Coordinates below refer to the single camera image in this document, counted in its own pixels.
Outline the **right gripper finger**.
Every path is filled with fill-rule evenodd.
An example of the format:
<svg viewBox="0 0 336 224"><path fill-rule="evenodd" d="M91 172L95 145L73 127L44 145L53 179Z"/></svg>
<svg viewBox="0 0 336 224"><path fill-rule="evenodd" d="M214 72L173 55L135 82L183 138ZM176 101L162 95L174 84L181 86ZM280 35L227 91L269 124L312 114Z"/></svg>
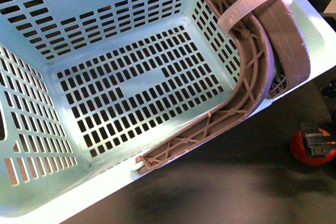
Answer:
<svg viewBox="0 0 336 224"><path fill-rule="evenodd" d="M309 158L325 158L332 151L332 136L324 134L317 124L301 123L301 136Z"/></svg>

